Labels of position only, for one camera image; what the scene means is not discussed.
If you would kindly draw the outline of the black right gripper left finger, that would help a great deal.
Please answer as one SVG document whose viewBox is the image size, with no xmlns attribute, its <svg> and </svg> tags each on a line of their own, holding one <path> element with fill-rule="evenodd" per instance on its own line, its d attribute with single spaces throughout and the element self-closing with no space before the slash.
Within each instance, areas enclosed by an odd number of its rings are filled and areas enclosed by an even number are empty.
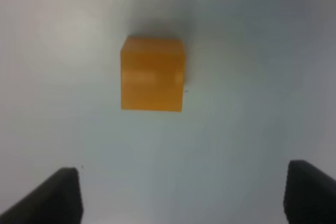
<svg viewBox="0 0 336 224">
<path fill-rule="evenodd" d="M 1 223 L 81 223 L 79 172 L 61 168 L 1 214 Z"/>
</svg>

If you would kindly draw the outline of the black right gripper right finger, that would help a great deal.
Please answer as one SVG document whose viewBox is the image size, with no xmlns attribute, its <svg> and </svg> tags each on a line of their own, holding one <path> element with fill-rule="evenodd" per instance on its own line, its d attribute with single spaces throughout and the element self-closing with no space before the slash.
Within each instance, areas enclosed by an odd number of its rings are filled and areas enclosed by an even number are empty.
<svg viewBox="0 0 336 224">
<path fill-rule="evenodd" d="M 335 223 L 335 179 L 307 161 L 290 161 L 283 203 L 289 223 Z"/>
</svg>

